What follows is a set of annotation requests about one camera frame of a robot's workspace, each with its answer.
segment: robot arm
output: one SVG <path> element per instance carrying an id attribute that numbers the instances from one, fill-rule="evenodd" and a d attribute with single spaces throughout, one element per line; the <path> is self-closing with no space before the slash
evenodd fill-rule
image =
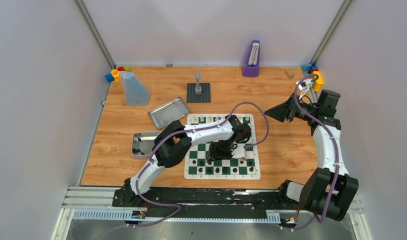
<path id="1" fill-rule="evenodd" d="M 265 114 L 280 122 L 286 119 L 291 122 L 294 117 L 308 122 L 317 147 L 317 169 L 305 185 L 286 180 L 280 186 L 280 196 L 284 201 L 298 202 L 301 210 L 321 215 L 327 201 L 327 187 L 332 184 L 335 174 L 335 149 L 326 129 L 301 112 L 294 103 L 294 97 L 292 95 L 286 102 L 265 111 Z M 339 98 L 340 94 L 323 90 L 317 103 L 301 103 L 303 109 L 326 125 L 337 142 L 339 173 L 335 186 L 330 186 L 336 192 L 331 197 L 326 213 L 326 217 L 336 221 L 344 218 L 359 186 L 358 180 L 349 176 L 342 159 L 341 123 L 334 118 Z"/>
<path id="2" fill-rule="evenodd" d="M 232 148 L 235 142 L 245 140 L 251 136 L 251 127 L 247 123 L 241 123 L 235 115 L 232 115 L 228 121 L 221 125 L 223 121 L 224 119 L 200 125 L 182 125 L 177 120 L 167 126 L 154 140 L 155 146 L 166 136 L 174 132 L 181 130 L 188 132 L 175 135 L 179 139 L 178 142 L 175 142 L 173 137 L 168 139 L 156 151 L 152 159 L 148 159 L 143 165 L 139 171 L 141 176 L 138 180 L 138 190 L 140 193 L 146 193 L 150 189 L 151 184 L 165 169 L 178 165 L 193 146 L 214 141 L 209 146 L 209 153 L 206 159 L 208 162 L 233 159 L 233 157 L 236 159 L 245 158 L 246 150 L 244 147 L 235 148 L 234 151 Z M 217 127 L 199 131 L 194 130 L 215 125 Z M 135 195 L 137 194 L 135 183 L 139 173 L 131 179 L 127 179 L 129 182 L 128 189 Z"/>

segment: gray floor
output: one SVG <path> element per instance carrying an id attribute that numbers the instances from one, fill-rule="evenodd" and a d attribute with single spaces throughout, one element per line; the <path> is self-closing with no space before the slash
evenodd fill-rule
<path id="1" fill-rule="evenodd" d="M 309 214 L 300 214 L 299 222 L 305 224 Z M 114 220 L 76 220 L 72 229 L 72 239 L 91 240 L 107 230 L 124 225 Z M 323 224 L 314 221 L 302 231 L 287 232 L 275 224 L 251 223 L 205 223 L 205 222 L 162 222 L 143 228 L 126 228 L 112 231 L 100 240 L 355 240 L 351 220 L 326 220 Z"/>

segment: wooden block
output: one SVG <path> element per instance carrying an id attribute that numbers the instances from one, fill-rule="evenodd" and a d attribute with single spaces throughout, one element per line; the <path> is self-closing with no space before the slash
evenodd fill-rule
<path id="1" fill-rule="evenodd" d="M 286 71 L 284 71 L 284 73 L 286 74 L 286 76 L 287 76 L 289 79 L 295 77 L 294 72 L 291 71 L 291 70 L 286 70 Z"/>

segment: blue block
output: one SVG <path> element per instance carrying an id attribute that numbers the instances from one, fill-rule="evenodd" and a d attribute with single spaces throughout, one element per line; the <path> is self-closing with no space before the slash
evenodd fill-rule
<path id="1" fill-rule="evenodd" d="M 114 77 L 112 76 L 112 74 L 106 74 L 105 75 L 106 80 L 108 81 L 108 83 L 114 81 Z"/>
<path id="2" fill-rule="evenodd" d="M 308 73 L 311 70 L 312 65 L 308 64 L 308 65 L 302 65 L 300 66 L 300 69 L 302 69 L 302 72 L 304 73 Z"/>

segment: dark gray baseplate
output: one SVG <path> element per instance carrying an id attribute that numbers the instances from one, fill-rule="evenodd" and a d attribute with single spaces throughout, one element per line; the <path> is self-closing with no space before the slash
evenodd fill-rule
<path id="1" fill-rule="evenodd" d="M 187 84 L 187 103 L 210 103 L 211 102 L 211 83 L 200 83 L 202 93 L 195 93 L 196 83 Z"/>

